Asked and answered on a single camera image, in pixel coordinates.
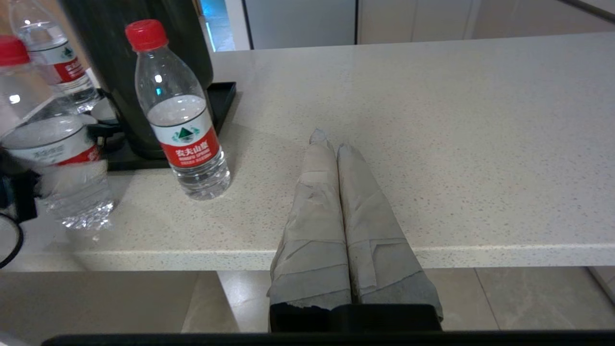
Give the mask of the beige kitchen base cabinets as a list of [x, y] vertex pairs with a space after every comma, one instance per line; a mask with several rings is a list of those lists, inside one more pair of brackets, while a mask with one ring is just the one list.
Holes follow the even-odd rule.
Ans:
[[357, 44], [615, 31], [615, 0], [357, 0]]

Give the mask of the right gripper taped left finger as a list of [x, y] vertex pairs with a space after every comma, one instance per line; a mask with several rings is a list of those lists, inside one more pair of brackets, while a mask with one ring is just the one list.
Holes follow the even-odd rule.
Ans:
[[351, 304], [337, 159], [320, 129], [310, 136], [270, 274], [271, 305], [336, 308]]

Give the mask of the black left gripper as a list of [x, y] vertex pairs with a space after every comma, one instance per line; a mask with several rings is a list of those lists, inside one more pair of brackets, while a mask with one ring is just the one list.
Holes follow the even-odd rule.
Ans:
[[[108, 163], [90, 161], [48, 166], [40, 171], [40, 194], [68, 194], [106, 184]], [[0, 213], [17, 223], [37, 218], [39, 175], [7, 154], [0, 154]]]

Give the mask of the silver refrigerator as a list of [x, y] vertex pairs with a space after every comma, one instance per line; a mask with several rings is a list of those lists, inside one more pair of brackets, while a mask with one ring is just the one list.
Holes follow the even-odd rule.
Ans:
[[243, 0], [253, 49], [356, 43], [358, 0]]

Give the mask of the clear water bottle red cap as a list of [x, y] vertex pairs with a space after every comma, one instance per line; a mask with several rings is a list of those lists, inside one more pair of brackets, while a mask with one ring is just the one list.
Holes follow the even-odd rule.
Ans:
[[101, 96], [57, 18], [38, 0], [9, 0], [9, 19], [53, 92], [72, 101], [78, 112], [91, 111]]
[[196, 75], [169, 49], [160, 21], [132, 22], [125, 34], [137, 56], [138, 102], [182, 190], [195, 200], [221, 196], [231, 174]]
[[73, 230], [109, 224], [114, 200], [107, 177], [102, 187], [40, 194], [44, 167], [104, 159], [72, 101], [46, 85], [24, 43], [11, 35], [0, 35], [0, 150], [39, 175], [37, 199], [55, 221]]

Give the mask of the black electric kettle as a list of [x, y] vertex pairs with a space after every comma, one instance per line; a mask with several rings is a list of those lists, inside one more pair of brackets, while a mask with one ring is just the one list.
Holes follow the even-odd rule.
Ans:
[[135, 92], [136, 53], [125, 27], [145, 19], [160, 21], [171, 50], [208, 88], [214, 72], [193, 0], [59, 0], [132, 151], [145, 159], [165, 156], [143, 114]]

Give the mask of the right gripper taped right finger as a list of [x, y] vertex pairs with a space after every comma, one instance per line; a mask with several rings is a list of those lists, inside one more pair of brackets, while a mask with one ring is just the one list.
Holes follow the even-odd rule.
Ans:
[[342, 144], [337, 164], [353, 298], [362, 305], [430, 305], [443, 320], [437, 289], [362, 153]]

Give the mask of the black rectangular serving tray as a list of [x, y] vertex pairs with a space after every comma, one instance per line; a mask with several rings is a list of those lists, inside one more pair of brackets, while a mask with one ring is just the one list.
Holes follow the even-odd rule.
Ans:
[[[235, 82], [213, 83], [207, 88], [212, 123], [217, 134], [221, 131], [235, 95]], [[169, 168], [165, 158], [146, 159], [136, 155], [117, 120], [111, 120], [109, 123], [99, 121], [97, 124], [88, 125], [87, 130], [88, 135], [99, 146], [101, 156], [107, 160], [110, 172]]]

